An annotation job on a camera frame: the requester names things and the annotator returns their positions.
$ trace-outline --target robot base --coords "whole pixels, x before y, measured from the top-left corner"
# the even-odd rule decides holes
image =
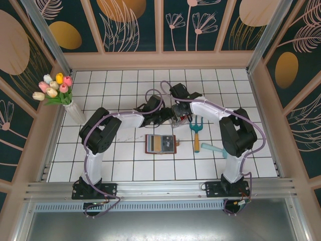
[[[230,184],[223,175],[221,181],[206,182],[205,191],[207,197],[242,197],[242,193],[250,195],[249,184],[244,177]]]
[[[116,196],[117,194],[117,184],[116,183],[102,183],[102,179],[95,184],[99,190],[108,193],[110,195]],[[79,183],[73,185],[72,196],[73,200],[90,200],[90,199],[105,199],[104,195],[95,191],[90,185],[88,185],[81,177],[79,178]]]

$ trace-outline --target white vase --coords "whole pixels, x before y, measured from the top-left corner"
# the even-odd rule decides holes
[[[79,106],[72,100],[70,104],[63,105],[67,113],[71,116],[71,118],[75,121],[75,123],[79,125],[83,125],[86,122],[86,116],[81,111]]]

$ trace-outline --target tulip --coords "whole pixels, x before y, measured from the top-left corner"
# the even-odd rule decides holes
[[[43,94],[42,92],[34,92],[32,94],[32,98],[35,99],[35,100],[44,100],[45,99],[45,94]]]
[[[51,98],[54,98],[57,96],[58,92],[53,89],[53,88],[48,88],[47,89],[47,94],[51,97]]]
[[[62,73],[56,74],[56,81],[58,84],[62,84],[64,82],[63,78],[64,78],[64,75]]]
[[[49,85],[55,90],[59,89],[59,84],[56,81],[51,81]]]
[[[66,84],[69,87],[72,85],[72,79],[70,78],[70,76],[64,77],[64,84]]]
[[[39,86],[39,88],[41,89],[41,91],[43,93],[46,93],[47,89],[50,88],[49,84],[47,84],[47,83],[45,83],[43,81],[39,82],[38,86]]]
[[[51,78],[50,74],[45,74],[44,75],[44,82],[49,84],[51,81],[52,81],[52,78]]]
[[[59,90],[60,90],[61,93],[67,93],[68,92],[68,86],[65,83],[63,83],[62,85],[60,85]]]

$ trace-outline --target wooden handle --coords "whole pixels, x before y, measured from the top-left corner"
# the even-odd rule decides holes
[[[200,152],[200,142],[199,142],[199,134],[195,133],[195,140],[194,140],[194,152]]]

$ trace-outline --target garden fork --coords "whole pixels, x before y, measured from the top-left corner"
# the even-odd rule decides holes
[[[190,122],[191,130],[195,131],[195,139],[194,139],[194,152],[200,152],[200,141],[199,141],[199,134],[198,132],[203,129],[203,117],[201,118],[201,125],[197,125],[197,115],[195,116],[195,125],[192,125]]]

